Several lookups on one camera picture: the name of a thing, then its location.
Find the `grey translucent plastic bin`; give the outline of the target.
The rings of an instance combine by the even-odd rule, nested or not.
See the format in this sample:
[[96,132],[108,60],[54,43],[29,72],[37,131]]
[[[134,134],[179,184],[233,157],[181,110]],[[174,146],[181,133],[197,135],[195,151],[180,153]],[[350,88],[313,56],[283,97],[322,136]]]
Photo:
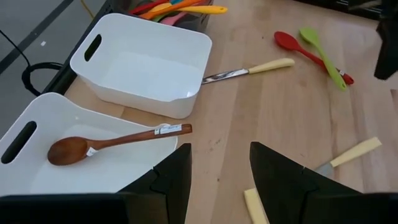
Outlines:
[[[106,0],[106,3],[109,4],[111,12],[130,15],[128,13],[129,10],[154,1],[156,0]],[[180,13],[180,11],[170,12],[167,17],[175,16],[178,13]],[[209,16],[209,14],[187,12],[187,14],[173,26],[197,32],[204,32],[207,27]]]

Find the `red silicone spatula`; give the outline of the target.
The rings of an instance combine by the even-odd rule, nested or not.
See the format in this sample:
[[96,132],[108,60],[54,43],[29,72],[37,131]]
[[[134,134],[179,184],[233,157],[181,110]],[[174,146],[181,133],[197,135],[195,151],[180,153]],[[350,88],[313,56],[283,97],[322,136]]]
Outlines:
[[132,15],[138,15],[140,12],[146,12],[155,6],[158,6],[163,3],[168,3],[168,2],[169,2],[169,0],[156,0],[154,2],[150,2],[150,3],[144,4],[144,5],[135,7],[134,9],[129,10],[128,13],[132,14]]

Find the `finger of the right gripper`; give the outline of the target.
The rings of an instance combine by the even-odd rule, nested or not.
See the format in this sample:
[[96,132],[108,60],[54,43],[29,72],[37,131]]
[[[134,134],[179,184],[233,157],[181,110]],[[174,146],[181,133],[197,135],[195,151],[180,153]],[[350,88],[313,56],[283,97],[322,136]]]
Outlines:
[[398,72],[398,15],[392,19],[381,20],[376,30],[382,45],[374,76],[380,80],[387,80]]

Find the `green silicone spoon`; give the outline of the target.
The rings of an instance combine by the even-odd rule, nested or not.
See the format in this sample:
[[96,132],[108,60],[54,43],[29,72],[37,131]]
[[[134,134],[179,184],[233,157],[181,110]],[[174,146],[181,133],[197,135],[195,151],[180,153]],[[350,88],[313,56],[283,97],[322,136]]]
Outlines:
[[312,29],[310,27],[303,27],[299,29],[301,37],[312,44],[318,51],[325,67],[326,70],[331,77],[331,79],[334,81],[336,86],[338,86],[341,90],[345,91],[347,89],[346,83],[343,80],[342,76],[340,73],[337,71],[336,67],[332,63],[332,61],[329,59],[327,54],[325,53],[321,42],[320,38],[317,34],[317,31],[315,29]]

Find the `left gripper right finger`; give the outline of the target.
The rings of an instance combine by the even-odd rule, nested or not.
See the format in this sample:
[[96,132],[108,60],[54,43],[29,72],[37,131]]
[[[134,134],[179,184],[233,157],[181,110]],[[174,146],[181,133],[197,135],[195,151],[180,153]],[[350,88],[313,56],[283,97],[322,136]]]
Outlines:
[[398,192],[358,192],[259,142],[249,159],[270,224],[398,224]]

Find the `brown wooden spoon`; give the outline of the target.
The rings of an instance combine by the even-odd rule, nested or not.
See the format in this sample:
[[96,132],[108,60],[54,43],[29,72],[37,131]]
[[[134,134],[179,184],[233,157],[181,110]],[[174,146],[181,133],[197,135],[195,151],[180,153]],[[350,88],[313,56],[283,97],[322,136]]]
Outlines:
[[80,162],[86,157],[90,157],[108,147],[168,138],[190,134],[192,132],[193,128],[191,124],[176,124],[106,140],[94,140],[72,136],[53,143],[47,153],[47,159],[55,166],[67,166]]

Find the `red silicone spoon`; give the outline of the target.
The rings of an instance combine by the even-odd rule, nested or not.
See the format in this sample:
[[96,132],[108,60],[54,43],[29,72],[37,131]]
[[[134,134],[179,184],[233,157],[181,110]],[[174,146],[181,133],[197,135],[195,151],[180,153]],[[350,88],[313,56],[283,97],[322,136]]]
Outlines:
[[[321,57],[317,57],[314,54],[306,51],[300,44],[299,42],[295,39],[295,37],[291,36],[288,33],[282,32],[282,31],[277,31],[274,33],[274,39],[276,43],[287,50],[295,50],[303,54],[304,56],[308,57],[311,59],[313,62],[315,62],[317,65],[321,66],[326,72],[326,67],[321,59]],[[340,73],[342,76],[343,80],[346,83],[346,86],[352,85],[354,83],[354,80],[344,71],[336,68],[337,71]]]

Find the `orange silicone spatula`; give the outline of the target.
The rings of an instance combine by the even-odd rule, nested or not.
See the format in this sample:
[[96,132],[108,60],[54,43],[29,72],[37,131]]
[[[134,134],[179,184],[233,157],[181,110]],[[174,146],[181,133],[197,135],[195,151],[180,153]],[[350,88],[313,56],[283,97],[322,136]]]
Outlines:
[[143,18],[143,19],[147,19],[150,20],[156,16],[165,14],[167,12],[172,12],[172,11],[176,11],[177,9],[181,9],[183,7],[188,7],[191,6],[193,4],[199,3],[202,0],[184,0],[180,3],[177,4],[172,4],[171,6],[168,6],[166,8],[160,9],[158,11],[151,11],[151,12],[147,12],[145,14],[140,15],[139,17]]

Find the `white plastic bin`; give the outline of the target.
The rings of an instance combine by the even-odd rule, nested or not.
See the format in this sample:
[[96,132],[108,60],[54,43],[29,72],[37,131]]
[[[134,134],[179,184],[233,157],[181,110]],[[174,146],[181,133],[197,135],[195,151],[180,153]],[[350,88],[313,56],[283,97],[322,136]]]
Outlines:
[[70,166],[47,160],[59,139],[113,139],[149,127],[82,108],[58,93],[34,99],[0,139],[0,196],[115,193],[177,148],[176,136],[103,149]]
[[184,119],[211,47],[201,32],[110,13],[88,33],[70,67],[103,101]]

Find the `cream handled table knife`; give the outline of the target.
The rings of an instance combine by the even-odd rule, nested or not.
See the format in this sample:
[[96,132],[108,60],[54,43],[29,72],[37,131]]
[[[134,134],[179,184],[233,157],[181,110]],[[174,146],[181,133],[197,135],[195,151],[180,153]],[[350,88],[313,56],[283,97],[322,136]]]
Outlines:
[[293,59],[281,58],[278,60],[273,60],[271,62],[263,63],[261,65],[256,65],[255,67],[252,67],[252,68],[241,68],[238,70],[232,70],[229,72],[223,72],[223,73],[211,75],[209,77],[203,78],[201,84],[203,85],[203,84],[207,84],[207,83],[217,82],[217,81],[225,80],[228,78],[238,77],[241,75],[266,72],[266,71],[274,70],[274,69],[278,69],[278,68],[291,67],[293,65],[295,65],[295,61]]
[[381,146],[382,143],[377,137],[373,137],[371,139],[367,139],[356,146],[353,146],[351,149],[348,149],[346,152],[342,153],[338,157],[326,162],[322,166],[315,169],[315,172],[321,174],[327,178],[332,178],[334,169],[342,164],[345,164],[353,159],[361,157],[368,152],[376,149]]
[[252,224],[270,224],[256,188],[245,190],[243,194]]

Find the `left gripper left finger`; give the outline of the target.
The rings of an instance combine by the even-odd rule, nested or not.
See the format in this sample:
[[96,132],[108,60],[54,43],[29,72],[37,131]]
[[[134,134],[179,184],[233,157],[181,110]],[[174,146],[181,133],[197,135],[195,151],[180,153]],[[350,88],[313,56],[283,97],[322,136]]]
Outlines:
[[192,145],[182,144],[114,194],[0,197],[0,224],[184,224]]

